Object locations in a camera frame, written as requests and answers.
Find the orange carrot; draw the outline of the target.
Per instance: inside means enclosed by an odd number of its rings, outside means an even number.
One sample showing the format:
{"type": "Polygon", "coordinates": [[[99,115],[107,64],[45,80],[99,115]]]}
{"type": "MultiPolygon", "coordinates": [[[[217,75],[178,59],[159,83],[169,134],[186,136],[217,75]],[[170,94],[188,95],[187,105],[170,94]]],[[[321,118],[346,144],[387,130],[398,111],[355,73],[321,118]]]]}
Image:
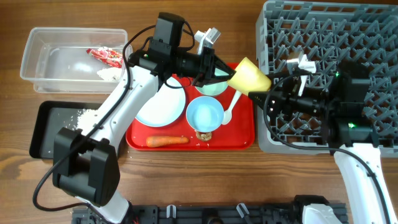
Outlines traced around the orange carrot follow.
{"type": "Polygon", "coordinates": [[[172,144],[186,144],[189,139],[184,136],[150,136],[146,139],[147,147],[161,147],[172,144]]]}

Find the white plastic spoon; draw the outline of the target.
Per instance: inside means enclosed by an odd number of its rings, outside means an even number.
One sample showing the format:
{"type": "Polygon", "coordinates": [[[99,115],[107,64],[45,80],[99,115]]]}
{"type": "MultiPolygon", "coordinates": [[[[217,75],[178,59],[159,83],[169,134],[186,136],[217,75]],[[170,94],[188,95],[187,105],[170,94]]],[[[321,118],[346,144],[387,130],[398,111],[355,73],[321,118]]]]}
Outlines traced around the white plastic spoon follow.
{"type": "Polygon", "coordinates": [[[242,95],[242,93],[240,91],[236,90],[228,109],[226,111],[224,111],[223,121],[221,123],[222,125],[227,125],[231,121],[233,108],[236,105],[236,103],[239,100],[241,95],[242,95]]]}

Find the green saucer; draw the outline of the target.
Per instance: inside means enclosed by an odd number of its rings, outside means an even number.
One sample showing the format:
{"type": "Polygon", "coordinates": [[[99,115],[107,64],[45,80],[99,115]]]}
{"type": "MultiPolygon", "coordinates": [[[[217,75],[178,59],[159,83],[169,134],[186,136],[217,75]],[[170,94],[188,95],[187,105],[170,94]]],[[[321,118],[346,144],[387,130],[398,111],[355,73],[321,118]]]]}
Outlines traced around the green saucer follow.
{"type": "MultiPolygon", "coordinates": [[[[215,69],[216,77],[226,77],[228,74],[218,68],[215,69]]],[[[206,96],[218,96],[224,92],[228,87],[226,82],[214,83],[211,85],[204,85],[203,87],[195,87],[202,95],[206,96]]]]}

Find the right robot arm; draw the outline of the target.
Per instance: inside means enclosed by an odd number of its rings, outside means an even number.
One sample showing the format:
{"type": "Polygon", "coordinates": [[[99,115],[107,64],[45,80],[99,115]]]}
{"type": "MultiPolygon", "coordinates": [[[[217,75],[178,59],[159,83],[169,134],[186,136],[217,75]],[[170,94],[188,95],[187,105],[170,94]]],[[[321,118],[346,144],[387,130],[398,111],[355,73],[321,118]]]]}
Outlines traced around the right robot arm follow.
{"type": "Polygon", "coordinates": [[[397,216],[381,169],[379,137],[370,120],[363,115],[364,99],[370,86],[369,70],[362,64],[342,61],[327,90],[306,88],[299,91],[308,71],[271,75],[278,78],[266,91],[251,90],[248,97],[263,110],[270,135],[298,150],[328,151],[334,158],[345,183],[353,219],[357,223],[397,223],[397,216]],[[269,119],[294,111],[321,119],[324,145],[299,146],[279,137],[269,119]]]}

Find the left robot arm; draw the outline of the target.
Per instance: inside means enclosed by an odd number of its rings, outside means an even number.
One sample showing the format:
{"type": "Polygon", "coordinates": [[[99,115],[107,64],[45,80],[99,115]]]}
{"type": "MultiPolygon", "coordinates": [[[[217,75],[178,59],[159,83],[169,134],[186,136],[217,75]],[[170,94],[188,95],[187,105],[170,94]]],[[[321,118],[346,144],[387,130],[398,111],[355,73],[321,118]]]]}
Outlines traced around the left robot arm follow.
{"type": "Polygon", "coordinates": [[[80,199],[107,223],[129,223],[132,208],[117,191],[118,147],[139,110],[172,75],[191,78],[202,87],[231,79],[235,71],[205,47],[191,54],[180,46],[184,18],[161,12],[152,26],[147,50],[123,56],[123,80],[93,115],[93,124],[72,131],[62,128],[53,147],[53,185],[80,199]]]}

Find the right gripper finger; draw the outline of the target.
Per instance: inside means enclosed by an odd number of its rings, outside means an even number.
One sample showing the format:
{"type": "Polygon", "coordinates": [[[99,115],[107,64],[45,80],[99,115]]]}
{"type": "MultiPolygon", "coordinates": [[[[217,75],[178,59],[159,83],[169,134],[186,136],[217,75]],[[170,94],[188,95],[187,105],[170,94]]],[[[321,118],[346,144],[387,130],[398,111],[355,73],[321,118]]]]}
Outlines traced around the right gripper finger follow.
{"type": "Polygon", "coordinates": [[[248,97],[260,108],[263,108],[265,105],[272,106],[272,97],[268,95],[268,91],[251,91],[248,93],[248,97]]]}
{"type": "Polygon", "coordinates": [[[278,79],[278,81],[281,81],[281,80],[288,80],[288,79],[290,79],[292,77],[296,77],[298,75],[299,75],[298,72],[294,72],[294,73],[277,72],[277,73],[270,73],[270,74],[266,75],[266,77],[268,79],[270,79],[271,81],[274,81],[275,79],[278,79]]]}

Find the grey dishwasher rack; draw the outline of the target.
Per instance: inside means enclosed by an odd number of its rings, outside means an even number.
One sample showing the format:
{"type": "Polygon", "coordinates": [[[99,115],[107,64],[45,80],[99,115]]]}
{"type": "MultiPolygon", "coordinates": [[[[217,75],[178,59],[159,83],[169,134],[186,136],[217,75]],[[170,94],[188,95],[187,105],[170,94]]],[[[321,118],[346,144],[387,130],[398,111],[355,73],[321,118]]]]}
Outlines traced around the grey dishwasher rack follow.
{"type": "Polygon", "coordinates": [[[397,156],[397,6],[267,1],[256,22],[256,58],[265,74],[287,69],[301,51],[315,62],[310,88],[325,89],[343,60],[363,64],[371,85],[364,114],[379,134],[383,157],[397,156]]]}

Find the light blue plate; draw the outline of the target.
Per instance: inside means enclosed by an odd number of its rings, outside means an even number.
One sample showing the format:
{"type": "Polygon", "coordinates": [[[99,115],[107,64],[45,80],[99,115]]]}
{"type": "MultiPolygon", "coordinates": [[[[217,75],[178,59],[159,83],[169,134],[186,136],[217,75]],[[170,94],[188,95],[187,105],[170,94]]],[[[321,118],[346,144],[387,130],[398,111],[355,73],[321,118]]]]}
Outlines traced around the light blue plate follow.
{"type": "Polygon", "coordinates": [[[171,77],[167,80],[173,89],[165,84],[138,112],[138,122],[149,127],[163,127],[173,123],[183,112],[186,103],[185,91],[178,80],[171,77]]]}

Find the red serving tray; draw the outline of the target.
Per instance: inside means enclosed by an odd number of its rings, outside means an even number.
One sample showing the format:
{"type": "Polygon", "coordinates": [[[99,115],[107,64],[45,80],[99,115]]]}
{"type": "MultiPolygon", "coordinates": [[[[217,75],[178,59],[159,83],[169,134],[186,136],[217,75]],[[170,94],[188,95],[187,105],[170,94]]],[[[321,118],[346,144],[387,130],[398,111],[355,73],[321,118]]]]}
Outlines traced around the red serving tray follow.
{"type": "Polygon", "coordinates": [[[159,128],[152,128],[134,120],[126,131],[127,144],[138,151],[232,151],[244,150],[255,139],[254,110],[252,101],[241,95],[232,110],[232,119],[212,132],[212,138],[203,142],[196,137],[185,113],[173,123],[159,128]],[[189,138],[186,144],[174,144],[151,148],[146,139],[151,136],[184,136],[189,138]]]}

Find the rice and food scraps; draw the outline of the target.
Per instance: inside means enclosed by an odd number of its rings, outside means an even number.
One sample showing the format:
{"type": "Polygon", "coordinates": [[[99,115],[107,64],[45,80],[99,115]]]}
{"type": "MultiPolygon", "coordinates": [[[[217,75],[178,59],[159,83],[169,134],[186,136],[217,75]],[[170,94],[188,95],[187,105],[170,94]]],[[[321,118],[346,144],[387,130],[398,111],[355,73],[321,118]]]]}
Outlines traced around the rice and food scraps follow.
{"type": "Polygon", "coordinates": [[[98,111],[93,109],[82,109],[78,112],[75,129],[91,131],[99,119],[98,111]]]}

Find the light blue bowl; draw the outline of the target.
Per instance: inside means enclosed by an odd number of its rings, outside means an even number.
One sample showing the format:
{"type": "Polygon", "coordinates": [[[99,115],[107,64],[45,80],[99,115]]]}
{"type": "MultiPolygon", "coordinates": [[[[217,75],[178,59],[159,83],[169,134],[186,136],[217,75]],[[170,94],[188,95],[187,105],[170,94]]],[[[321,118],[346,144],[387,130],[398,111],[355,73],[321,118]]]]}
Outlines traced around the light blue bowl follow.
{"type": "Polygon", "coordinates": [[[196,131],[209,133],[218,129],[224,118],[222,104],[211,96],[199,96],[186,108],[186,120],[196,131]]]}

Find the brown food scrap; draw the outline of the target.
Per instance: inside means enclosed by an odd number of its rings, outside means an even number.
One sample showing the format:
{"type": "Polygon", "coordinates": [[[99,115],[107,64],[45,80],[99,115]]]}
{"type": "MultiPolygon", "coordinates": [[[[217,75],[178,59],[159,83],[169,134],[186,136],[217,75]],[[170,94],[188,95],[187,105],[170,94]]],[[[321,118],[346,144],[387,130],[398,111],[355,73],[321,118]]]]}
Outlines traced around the brown food scrap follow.
{"type": "Polygon", "coordinates": [[[212,138],[212,132],[202,133],[199,131],[195,131],[197,139],[201,141],[209,141],[212,138]]]}

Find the red snack wrapper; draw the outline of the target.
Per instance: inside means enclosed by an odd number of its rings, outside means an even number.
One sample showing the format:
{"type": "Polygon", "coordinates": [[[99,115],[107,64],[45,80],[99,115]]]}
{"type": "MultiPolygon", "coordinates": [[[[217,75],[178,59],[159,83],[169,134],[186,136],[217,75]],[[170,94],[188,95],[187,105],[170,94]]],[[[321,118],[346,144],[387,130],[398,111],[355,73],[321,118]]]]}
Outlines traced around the red snack wrapper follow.
{"type": "Polygon", "coordinates": [[[122,68],[123,55],[112,48],[100,47],[98,49],[87,49],[86,52],[88,55],[109,65],[110,67],[122,68]]]}

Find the yellow plastic cup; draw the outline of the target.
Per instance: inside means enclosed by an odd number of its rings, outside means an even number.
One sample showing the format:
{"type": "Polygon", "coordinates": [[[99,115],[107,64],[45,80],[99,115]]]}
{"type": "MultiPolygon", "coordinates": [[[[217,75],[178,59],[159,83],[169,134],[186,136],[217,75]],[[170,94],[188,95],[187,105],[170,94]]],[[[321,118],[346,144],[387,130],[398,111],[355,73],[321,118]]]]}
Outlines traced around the yellow plastic cup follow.
{"type": "Polygon", "coordinates": [[[227,84],[246,96],[249,92],[269,91],[271,88],[271,80],[247,57],[242,59],[235,68],[235,72],[227,84]]]}

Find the white tissue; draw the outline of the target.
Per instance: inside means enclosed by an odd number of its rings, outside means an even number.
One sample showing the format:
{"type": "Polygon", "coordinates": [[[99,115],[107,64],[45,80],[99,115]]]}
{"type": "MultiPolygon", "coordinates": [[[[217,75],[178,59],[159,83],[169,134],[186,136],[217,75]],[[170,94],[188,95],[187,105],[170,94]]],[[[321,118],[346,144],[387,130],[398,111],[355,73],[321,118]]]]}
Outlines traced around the white tissue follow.
{"type": "Polygon", "coordinates": [[[111,67],[111,68],[104,68],[96,72],[97,75],[107,82],[118,81],[122,74],[121,68],[111,67]]]}

